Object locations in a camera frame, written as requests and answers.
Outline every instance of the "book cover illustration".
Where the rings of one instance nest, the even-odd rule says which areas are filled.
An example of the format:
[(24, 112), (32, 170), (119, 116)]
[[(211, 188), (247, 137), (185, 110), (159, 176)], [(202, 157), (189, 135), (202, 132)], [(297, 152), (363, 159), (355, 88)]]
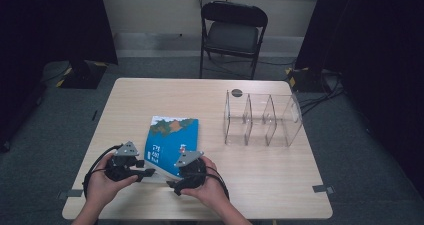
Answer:
[(197, 150), (198, 128), (198, 119), (154, 116), (144, 150), (145, 165), (168, 178), (181, 179), (174, 164), (185, 150)]

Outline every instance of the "chair seat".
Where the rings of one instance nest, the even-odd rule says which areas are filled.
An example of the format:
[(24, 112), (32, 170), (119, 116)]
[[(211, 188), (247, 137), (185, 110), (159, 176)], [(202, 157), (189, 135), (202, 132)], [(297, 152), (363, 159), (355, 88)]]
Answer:
[(254, 54), (257, 43), (256, 27), (214, 22), (205, 41), (205, 48)]

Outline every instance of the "wooden table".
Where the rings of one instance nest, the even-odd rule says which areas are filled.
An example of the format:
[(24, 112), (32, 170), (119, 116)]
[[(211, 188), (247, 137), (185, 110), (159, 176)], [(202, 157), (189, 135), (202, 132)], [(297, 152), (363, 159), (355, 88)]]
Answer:
[[(107, 101), (72, 189), (82, 189), (89, 167), (107, 148), (132, 141), (143, 158), (152, 116), (199, 119), (198, 150), (214, 161), (229, 189), (231, 202), (248, 219), (327, 219), (327, 194), (312, 186), (322, 180), (305, 130), (291, 147), (230, 146), (224, 143), (226, 91), (291, 94), (282, 81), (118, 79)], [(69, 197), (63, 217), (74, 219), (85, 202)], [(214, 212), (166, 184), (135, 183), (106, 206), (100, 219), (217, 220)]]

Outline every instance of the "human hand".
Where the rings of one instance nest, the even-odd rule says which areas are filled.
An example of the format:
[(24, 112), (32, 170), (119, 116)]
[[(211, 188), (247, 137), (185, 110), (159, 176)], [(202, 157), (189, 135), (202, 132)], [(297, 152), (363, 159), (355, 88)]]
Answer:
[(99, 171), (91, 174), (88, 183), (87, 203), (92, 206), (99, 206), (101, 209), (103, 209), (106, 204), (110, 203), (121, 189), (131, 185), (138, 178), (138, 176), (134, 175), (117, 182), (110, 180), (101, 169), (106, 167), (107, 161), (112, 156), (113, 153), (109, 153), (100, 160), (95, 168), (95, 170)]
[[(201, 159), (205, 162), (206, 173), (219, 177), (219, 174), (215, 171), (217, 170), (215, 163), (205, 156), (202, 156)], [(195, 189), (182, 189), (181, 194), (199, 199), (200, 202), (212, 210), (216, 210), (223, 203), (229, 203), (219, 181), (209, 176), (206, 177), (205, 183), (202, 186)]]

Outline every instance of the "chair backrest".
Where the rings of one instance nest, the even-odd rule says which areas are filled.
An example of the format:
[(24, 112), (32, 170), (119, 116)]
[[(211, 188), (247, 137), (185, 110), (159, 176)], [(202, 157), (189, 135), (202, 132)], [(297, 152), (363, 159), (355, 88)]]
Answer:
[(266, 28), (268, 24), (268, 16), (262, 9), (224, 1), (213, 1), (205, 4), (202, 7), (201, 16), (202, 21), (206, 19), (263, 28)]

